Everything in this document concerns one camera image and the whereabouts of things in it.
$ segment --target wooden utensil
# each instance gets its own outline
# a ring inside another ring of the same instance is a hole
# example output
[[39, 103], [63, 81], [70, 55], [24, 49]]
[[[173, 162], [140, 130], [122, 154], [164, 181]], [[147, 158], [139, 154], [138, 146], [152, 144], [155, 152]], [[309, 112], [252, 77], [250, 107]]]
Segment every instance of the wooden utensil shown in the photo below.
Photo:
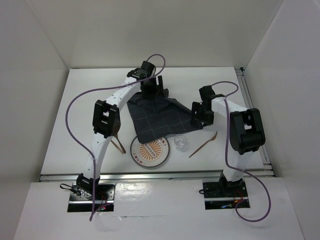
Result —
[[122, 149], [122, 152], [125, 154], [125, 153], [126, 153], [126, 150], [125, 150], [124, 146], [122, 146], [122, 144], [121, 144], [121, 142], [120, 142], [120, 140], [119, 140], [119, 138], [118, 138], [118, 134], [116, 134], [114, 137], [115, 137], [115, 139], [118, 141], [118, 143], [120, 144], [120, 147], [121, 147], [121, 149]]
[[118, 149], [120, 151], [120, 153], [124, 154], [124, 152], [121, 150], [121, 148], [118, 147], [118, 145], [114, 141], [111, 140], [111, 143], [116, 147], [116, 149]]
[[197, 150], [195, 150], [195, 152], [192, 153], [192, 154], [189, 156], [189, 158], [191, 158], [193, 155], [195, 155], [197, 152], [199, 152], [199, 150], [202, 149], [207, 143], [209, 143], [210, 141], [215, 140], [216, 137], [217, 137], [217, 134], [218, 134], [218, 132], [216, 132], [215, 135], [214, 135], [211, 139], [209, 139], [208, 141], [206, 141], [206, 142], [205, 142], [204, 144], [202, 144]]

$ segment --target orange sunburst pattern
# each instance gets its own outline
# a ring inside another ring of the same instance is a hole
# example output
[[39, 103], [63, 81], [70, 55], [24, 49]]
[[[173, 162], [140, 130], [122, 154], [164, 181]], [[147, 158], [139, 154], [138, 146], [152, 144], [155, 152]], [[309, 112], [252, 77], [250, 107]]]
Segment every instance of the orange sunburst pattern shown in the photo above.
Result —
[[162, 146], [158, 141], [140, 144], [139, 154], [146, 161], [154, 161], [161, 156]]

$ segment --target plate rim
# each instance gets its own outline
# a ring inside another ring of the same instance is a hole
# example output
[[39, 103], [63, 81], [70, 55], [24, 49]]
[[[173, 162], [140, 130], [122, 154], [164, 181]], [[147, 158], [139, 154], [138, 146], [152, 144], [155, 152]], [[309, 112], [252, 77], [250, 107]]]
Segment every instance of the plate rim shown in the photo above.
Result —
[[131, 159], [132, 159], [136, 164], [138, 164], [140, 167], [146, 168], [146, 169], [152, 169], [152, 168], [155, 168], [155, 167], [159, 167], [161, 164], [163, 164], [163, 163], [168, 159], [168, 157], [169, 157], [169, 155], [170, 155], [170, 144], [169, 144], [168, 139], [167, 139], [165, 136], [161, 136], [161, 137], [157, 138], [156, 140], [158, 140], [158, 139], [160, 139], [160, 138], [164, 138], [164, 139], [166, 140], [166, 142], [167, 142], [167, 145], [168, 145], [168, 154], [167, 154], [167, 156], [165, 157], [165, 159], [164, 159], [161, 163], [159, 163], [158, 165], [155, 165], [155, 166], [143, 166], [143, 165], [141, 165], [140, 163], [138, 163], [138, 162], [134, 159], [134, 156], [132, 155], [132, 145], [134, 144], [134, 141], [135, 141], [137, 138], [138, 138], [138, 136], [135, 136], [135, 138], [131, 141], [131, 144], [130, 144], [130, 155], [131, 155]]

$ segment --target metal frame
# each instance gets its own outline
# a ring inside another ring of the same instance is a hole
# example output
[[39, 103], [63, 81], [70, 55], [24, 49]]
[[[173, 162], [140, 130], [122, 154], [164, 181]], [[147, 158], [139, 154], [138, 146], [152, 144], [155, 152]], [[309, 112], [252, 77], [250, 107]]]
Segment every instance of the metal frame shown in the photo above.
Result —
[[[254, 104], [252, 102], [252, 99], [251, 99], [251, 96], [249, 93], [246, 78], [244, 76], [245, 69], [243, 67], [235, 67], [234, 70], [235, 70], [236, 77], [238, 78], [238, 82], [239, 82], [239, 86], [240, 86], [240, 89], [241, 89], [241, 92], [243, 95], [245, 106], [247, 108], [254, 108]], [[263, 145], [261, 147], [261, 149], [262, 149], [264, 159], [265, 159], [265, 161], [263, 161], [263, 162], [271, 164], [266, 145]]]
[[[158, 180], [185, 180], [185, 179], [216, 179], [220, 177], [222, 170], [215, 171], [178, 171], [178, 172], [153, 172], [153, 173], [102, 173], [100, 183], [129, 182], [129, 181], [158, 181]], [[273, 177], [274, 171], [269, 163], [263, 164], [263, 169], [248, 170], [257, 177]], [[78, 174], [51, 174], [41, 175], [40, 182], [75, 182]]]

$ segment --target metal base plate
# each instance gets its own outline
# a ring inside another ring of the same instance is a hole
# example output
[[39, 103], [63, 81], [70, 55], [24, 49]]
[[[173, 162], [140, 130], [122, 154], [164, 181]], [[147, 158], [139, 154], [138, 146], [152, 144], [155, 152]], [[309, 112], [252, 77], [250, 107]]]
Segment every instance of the metal base plate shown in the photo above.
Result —
[[204, 205], [206, 210], [211, 209], [234, 209], [237, 201], [243, 200], [238, 208], [250, 208], [248, 192], [245, 182], [234, 191], [234, 197], [225, 197], [219, 189], [218, 182], [204, 182], [203, 184]]
[[[77, 189], [75, 184], [72, 185], [73, 189]], [[99, 184], [96, 189], [96, 199], [94, 201], [95, 208], [99, 208], [103, 204], [110, 203], [110, 205], [102, 208], [99, 212], [113, 212], [114, 211], [114, 199], [115, 199], [115, 184]], [[91, 212], [92, 199], [83, 195], [77, 196], [73, 192], [70, 192], [68, 212], [80, 213]]]

